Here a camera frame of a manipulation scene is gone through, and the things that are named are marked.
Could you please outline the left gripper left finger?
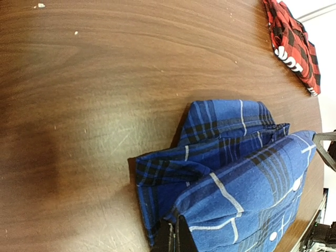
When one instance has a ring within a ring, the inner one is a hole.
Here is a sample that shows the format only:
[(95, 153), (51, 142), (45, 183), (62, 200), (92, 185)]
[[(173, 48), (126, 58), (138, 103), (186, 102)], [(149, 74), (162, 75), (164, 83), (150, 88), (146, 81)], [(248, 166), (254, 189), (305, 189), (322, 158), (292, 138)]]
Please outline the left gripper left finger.
[(150, 252), (175, 252), (175, 228), (166, 220), (161, 221), (160, 229), (154, 239)]

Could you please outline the red black plaid shirt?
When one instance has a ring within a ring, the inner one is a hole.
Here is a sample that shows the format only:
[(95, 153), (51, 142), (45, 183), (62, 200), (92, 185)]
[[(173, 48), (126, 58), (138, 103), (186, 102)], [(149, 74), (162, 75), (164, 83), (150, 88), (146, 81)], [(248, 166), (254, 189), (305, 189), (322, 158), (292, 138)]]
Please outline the red black plaid shirt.
[(312, 96), (321, 93), (316, 48), (304, 25), (282, 1), (263, 1), (274, 54), (300, 79)]

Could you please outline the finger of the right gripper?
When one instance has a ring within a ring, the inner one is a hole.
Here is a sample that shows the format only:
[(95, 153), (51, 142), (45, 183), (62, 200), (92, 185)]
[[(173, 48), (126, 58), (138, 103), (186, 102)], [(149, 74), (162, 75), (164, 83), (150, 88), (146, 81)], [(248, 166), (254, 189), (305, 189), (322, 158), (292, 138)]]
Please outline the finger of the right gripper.
[[(327, 149), (323, 145), (325, 141), (330, 142)], [(335, 130), (332, 132), (316, 133), (313, 137), (313, 142), (324, 163), (331, 170), (335, 171)]]

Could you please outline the blue plaid long sleeve shirt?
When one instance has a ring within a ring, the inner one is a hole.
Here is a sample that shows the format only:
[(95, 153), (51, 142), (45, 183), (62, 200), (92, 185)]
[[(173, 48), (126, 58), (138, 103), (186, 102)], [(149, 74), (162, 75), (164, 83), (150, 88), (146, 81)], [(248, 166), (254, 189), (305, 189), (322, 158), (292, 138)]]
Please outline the blue plaid long sleeve shirt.
[(184, 216), (198, 251), (274, 251), (316, 152), (313, 131), (289, 128), (262, 102), (193, 102), (177, 146), (136, 159), (149, 244)]

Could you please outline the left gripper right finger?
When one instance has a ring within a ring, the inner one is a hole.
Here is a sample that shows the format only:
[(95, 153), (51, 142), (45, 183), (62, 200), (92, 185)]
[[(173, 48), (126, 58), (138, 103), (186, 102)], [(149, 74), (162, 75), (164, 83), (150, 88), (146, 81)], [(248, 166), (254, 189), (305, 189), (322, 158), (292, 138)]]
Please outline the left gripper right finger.
[(183, 215), (177, 218), (175, 226), (176, 251), (178, 252), (198, 252), (187, 221)]

